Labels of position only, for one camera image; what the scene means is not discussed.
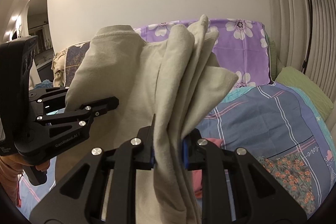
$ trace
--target white flower print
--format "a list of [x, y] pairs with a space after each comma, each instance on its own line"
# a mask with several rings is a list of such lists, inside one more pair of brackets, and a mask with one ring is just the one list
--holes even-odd
[[261, 32], [261, 35], [264, 37], [264, 38], [260, 39], [261, 47], [266, 48], [267, 47], [267, 42], [266, 42], [266, 39], [265, 39], [264, 29], [261, 29], [260, 32]]
[[80, 44], [77, 44], [77, 45], [74, 45], [75, 47], [83, 47], [84, 45], [85, 45], [85, 43], [87, 43], [87, 42], [83, 42], [83, 43], [80, 43]]
[[234, 87], [231, 90], [235, 90], [237, 88], [241, 88], [243, 86], [255, 86], [255, 82], [250, 82], [251, 80], [251, 75], [247, 72], [243, 75], [242, 77], [242, 73], [240, 71], [236, 72], [237, 76], [238, 76], [238, 81], [236, 82], [236, 84], [234, 85]]
[[218, 31], [218, 28], [216, 26], [208, 27], [207, 32], [215, 32], [215, 31]]
[[133, 30], [134, 30], [134, 32], [136, 32], [138, 35], [141, 36], [141, 28], [135, 28]]
[[176, 22], [166, 22], [166, 23], [158, 23], [158, 24], [151, 24], [148, 25], [149, 30], [155, 30], [155, 35], [157, 37], [162, 36], [164, 37], [167, 34], [167, 30], [170, 29], [176, 24]]
[[242, 20], [242, 19], [229, 19], [229, 22], [225, 24], [226, 30], [228, 32], [235, 31], [233, 36], [235, 39], [243, 40], [245, 35], [248, 37], [252, 37], [253, 33], [252, 29], [252, 22], [250, 20]]

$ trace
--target teal fabric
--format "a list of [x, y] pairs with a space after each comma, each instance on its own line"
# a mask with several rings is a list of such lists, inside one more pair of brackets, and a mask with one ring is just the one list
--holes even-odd
[[309, 97], [301, 90], [298, 88], [295, 88], [293, 86], [290, 86], [289, 88], [291, 88], [292, 90], [294, 90], [297, 94], [299, 94], [301, 96], [301, 98], [303, 99], [303, 101], [305, 102], [305, 104], [311, 109], [311, 111], [314, 113], [315, 118], [316, 118], [316, 122], [319, 125], [319, 127], [321, 128], [321, 131], [325, 137], [325, 140], [327, 141], [331, 152], [333, 154], [334, 159], [336, 159], [336, 148], [335, 148], [335, 144], [334, 141], [331, 138], [330, 132], [325, 124], [325, 122], [323, 121], [322, 116], [319, 114], [319, 112], [317, 111], [315, 105], [312, 103], [312, 101], [309, 99]]
[[233, 100], [236, 100], [238, 97], [244, 95], [249, 92], [251, 89], [255, 88], [254, 86], [243, 86], [241, 88], [231, 90], [226, 97], [221, 101], [221, 103], [229, 103]]

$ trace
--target pink heart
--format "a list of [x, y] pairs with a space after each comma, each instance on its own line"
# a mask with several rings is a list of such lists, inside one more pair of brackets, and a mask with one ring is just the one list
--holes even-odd
[[330, 150], [327, 151], [327, 161], [331, 160], [333, 158], [333, 155]]

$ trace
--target black handle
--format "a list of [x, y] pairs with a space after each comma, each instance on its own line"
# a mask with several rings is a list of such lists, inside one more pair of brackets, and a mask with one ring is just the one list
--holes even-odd
[[47, 182], [47, 171], [38, 171], [35, 166], [24, 166], [23, 170], [32, 185], [38, 186]]

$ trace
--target bed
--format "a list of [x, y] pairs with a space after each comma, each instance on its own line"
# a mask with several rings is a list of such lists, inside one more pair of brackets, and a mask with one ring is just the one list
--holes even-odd
[[[134, 30], [148, 42], [159, 42], [168, 37], [174, 25], [188, 27], [192, 22], [152, 24]], [[212, 28], [219, 31], [213, 48], [218, 63], [235, 72], [238, 81], [197, 128], [204, 138], [222, 139], [223, 149], [247, 148], [275, 178], [285, 176], [286, 179], [282, 178], [279, 182], [310, 217], [336, 180], [336, 150], [323, 119], [302, 91], [272, 81], [274, 77], [271, 74], [276, 64], [272, 62], [272, 41], [262, 23], [212, 19], [208, 29]], [[61, 72], [65, 77], [61, 85], [71, 84], [89, 46], [90, 42], [82, 42], [65, 51], [64, 71]], [[291, 162], [294, 170], [288, 169], [288, 166], [284, 169], [283, 162]], [[48, 181], [44, 185], [31, 186], [26, 175], [22, 177], [20, 210], [26, 217], [54, 185], [54, 166], [55, 159], [51, 162]], [[295, 173], [296, 167], [303, 175]]]

